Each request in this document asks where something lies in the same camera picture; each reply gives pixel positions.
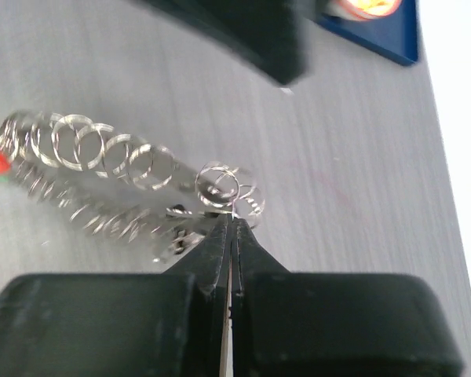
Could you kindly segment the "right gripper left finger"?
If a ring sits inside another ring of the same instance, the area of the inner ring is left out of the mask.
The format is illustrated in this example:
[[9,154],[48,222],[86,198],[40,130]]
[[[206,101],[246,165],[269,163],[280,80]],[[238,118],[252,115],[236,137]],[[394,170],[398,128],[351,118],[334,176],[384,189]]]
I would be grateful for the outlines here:
[[220,376],[232,219],[164,273],[36,273],[0,293],[0,376]]

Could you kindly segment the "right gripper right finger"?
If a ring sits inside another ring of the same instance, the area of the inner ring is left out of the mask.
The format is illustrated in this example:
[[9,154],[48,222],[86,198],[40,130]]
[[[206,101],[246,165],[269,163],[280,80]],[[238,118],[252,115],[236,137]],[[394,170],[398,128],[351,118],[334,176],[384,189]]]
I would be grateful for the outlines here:
[[460,376],[462,355],[422,279],[294,273],[233,223],[236,376]]

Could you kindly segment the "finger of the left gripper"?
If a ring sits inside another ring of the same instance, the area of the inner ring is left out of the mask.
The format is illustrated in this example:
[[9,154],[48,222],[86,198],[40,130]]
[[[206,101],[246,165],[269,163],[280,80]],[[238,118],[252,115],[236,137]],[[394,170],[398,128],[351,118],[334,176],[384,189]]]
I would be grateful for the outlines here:
[[139,1],[211,38],[282,86],[306,71],[298,1]]

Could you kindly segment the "large metal keyring with rings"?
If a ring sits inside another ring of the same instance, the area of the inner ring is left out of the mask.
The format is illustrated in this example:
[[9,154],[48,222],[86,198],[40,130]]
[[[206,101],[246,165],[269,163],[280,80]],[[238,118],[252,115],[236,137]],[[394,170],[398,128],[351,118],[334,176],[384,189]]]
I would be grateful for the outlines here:
[[30,197],[91,236],[149,246],[157,260],[191,250],[223,214],[256,226],[265,209],[249,170],[218,161],[194,169],[84,115],[13,112],[0,126],[0,156]]

